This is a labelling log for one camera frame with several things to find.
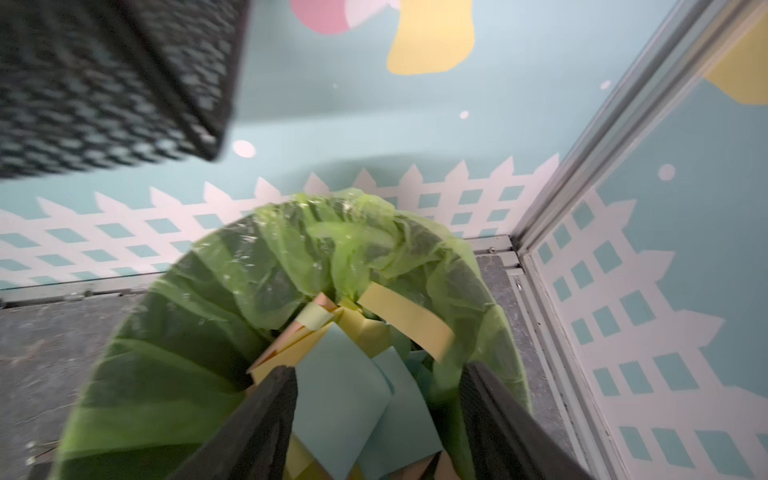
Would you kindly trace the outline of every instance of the sticky note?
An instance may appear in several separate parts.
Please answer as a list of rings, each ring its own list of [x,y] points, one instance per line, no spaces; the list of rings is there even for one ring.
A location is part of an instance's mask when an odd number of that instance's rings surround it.
[[[293,433],[334,480],[345,480],[392,393],[379,367],[341,327],[327,328],[296,366]]]
[[[341,301],[339,302],[339,306],[343,306],[344,308],[348,308],[350,310],[357,310],[358,312],[362,312],[362,309],[359,307],[359,305],[357,305],[352,300],[346,297],[343,297],[341,299]]]
[[[291,478],[296,478],[312,465],[315,458],[306,449],[302,442],[293,434],[288,440],[288,451],[286,452],[286,470]]]
[[[450,455],[445,450],[440,452],[440,459],[435,470],[435,480],[461,480],[453,468]]]
[[[333,313],[314,302],[307,303],[293,320],[310,330],[317,330],[333,318]]]
[[[357,310],[339,310],[341,312],[336,322],[369,358],[379,355],[392,345],[386,323],[365,318]]]
[[[312,464],[307,467],[303,472],[301,472],[301,475],[298,477],[292,477],[292,480],[330,480],[331,477],[328,475],[328,473],[323,470],[323,467],[320,466],[320,464],[316,461],[312,462]]]
[[[376,282],[371,282],[358,303],[405,333],[438,362],[453,344],[453,330],[440,317]]]
[[[422,458],[418,462],[414,462],[407,467],[403,467],[400,470],[389,474],[389,480],[420,480],[424,472],[426,472],[429,464],[432,463],[434,455]]]
[[[313,332],[299,342],[294,343],[292,346],[278,353],[271,359],[262,363],[255,369],[249,371],[253,383],[260,384],[267,375],[270,374],[273,368],[280,365],[296,366],[302,358],[309,352],[330,330],[331,325],[335,323],[329,323],[322,329]]]
[[[336,304],[326,296],[325,293],[318,293],[315,298],[312,299],[312,303],[320,305],[322,308],[332,312],[336,309]]]
[[[282,352],[283,350],[287,349],[289,346],[292,346],[294,343],[298,342],[299,340],[313,333],[312,330],[308,328],[304,328],[304,325],[302,325],[301,327],[302,328],[298,329],[296,332],[293,332],[293,335],[288,337],[288,340],[286,340],[285,343],[277,347],[277,351],[276,351],[277,353]]]
[[[284,350],[287,345],[288,339],[291,339],[297,332],[299,332],[301,329],[306,330],[304,328],[304,325],[301,323],[291,322],[288,327],[286,327],[285,330],[278,336],[274,342],[272,342],[272,345],[267,347],[264,352],[259,355],[259,358],[256,359],[256,362],[253,362],[253,365],[250,366],[248,371],[251,371],[252,369],[255,369],[258,365],[261,365],[262,363],[266,362],[268,359],[272,358],[277,354],[280,350]]]
[[[355,466],[352,467],[352,471],[349,473],[347,480],[366,480],[366,478],[362,476],[362,470],[360,470],[359,464],[356,463]]]
[[[385,350],[373,362],[387,377],[394,393],[359,462],[366,478],[381,478],[442,451],[442,443],[424,397],[395,349]]]

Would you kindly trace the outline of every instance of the green trash bag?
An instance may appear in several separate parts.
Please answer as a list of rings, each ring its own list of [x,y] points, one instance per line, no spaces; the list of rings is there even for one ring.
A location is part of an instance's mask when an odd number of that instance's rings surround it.
[[[243,401],[246,369],[308,301],[320,292],[357,301],[370,281],[456,334],[441,363],[419,367],[429,381],[418,381],[457,472],[474,478],[458,403],[463,365],[487,363],[530,410],[505,314],[468,243],[355,189],[257,208],[195,243],[153,283],[70,414],[52,478],[165,478]]]

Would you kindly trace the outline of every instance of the yellow sticky note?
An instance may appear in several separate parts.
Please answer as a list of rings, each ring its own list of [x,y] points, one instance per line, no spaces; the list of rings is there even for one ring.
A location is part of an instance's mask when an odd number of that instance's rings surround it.
[[[337,323],[368,358],[372,359],[392,346],[386,323],[365,318],[356,310],[340,310]]]
[[[309,302],[301,309],[294,322],[301,323],[310,330],[317,330],[328,323],[333,314],[317,303]]]
[[[316,461],[312,462],[312,465],[307,467],[301,475],[295,477],[294,480],[333,480],[328,473],[323,470],[320,463]]]
[[[424,472],[426,472],[429,464],[432,463],[433,458],[435,458],[435,456],[430,455],[407,467],[395,470],[389,474],[389,480],[419,480],[424,475]]]
[[[440,317],[378,283],[371,282],[358,303],[405,333],[438,362],[453,344],[453,330]]]
[[[347,480],[366,480],[366,478],[362,476],[362,470],[360,469],[359,463],[356,463],[355,466],[352,467],[352,471],[349,473]]]
[[[273,368],[276,366],[296,366],[302,358],[323,338],[328,329],[333,325],[333,322],[325,325],[322,329],[313,332],[306,336],[299,342],[294,343],[292,346],[278,353],[271,359],[262,363],[255,369],[250,371],[250,376],[253,378],[253,383],[257,385],[264,381],[267,375],[270,374]]]
[[[291,478],[298,477],[314,461],[315,458],[306,449],[304,444],[294,434],[291,434],[288,441],[288,452],[286,453],[286,470],[288,475]]]
[[[448,71],[474,46],[472,0],[400,0],[387,68],[397,75]]]
[[[352,300],[343,297],[341,301],[339,302],[339,306],[343,306],[344,308],[348,308],[350,310],[356,310],[358,312],[362,312],[362,309],[360,309],[359,306],[357,306],[356,303],[354,303]]]
[[[286,342],[283,345],[277,347],[277,352],[278,353],[282,352],[283,350],[292,346],[294,343],[298,342],[301,339],[304,339],[305,337],[312,335],[313,333],[314,332],[312,330],[307,328],[302,328],[299,331],[294,332],[293,335],[288,337],[288,340],[286,340]]]
[[[740,104],[768,105],[768,13],[705,76]]]

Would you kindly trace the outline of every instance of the wall mural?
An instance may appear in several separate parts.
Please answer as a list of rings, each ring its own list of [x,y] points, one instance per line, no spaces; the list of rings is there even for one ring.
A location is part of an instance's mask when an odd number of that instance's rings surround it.
[[[0,289],[162,271],[321,184],[509,233],[674,3],[252,2],[218,161],[0,182]]]
[[[754,25],[533,255],[636,480],[768,477],[768,16]]]
[[[324,35],[343,33],[384,8],[400,11],[387,68],[397,75],[448,71],[475,45],[472,0],[291,0],[307,27]]]

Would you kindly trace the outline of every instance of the metal mesh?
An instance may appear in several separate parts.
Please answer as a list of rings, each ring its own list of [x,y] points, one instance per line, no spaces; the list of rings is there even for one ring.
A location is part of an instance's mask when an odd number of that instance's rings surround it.
[[[244,2],[94,5],[0,0],[0,178],[215,155]]]

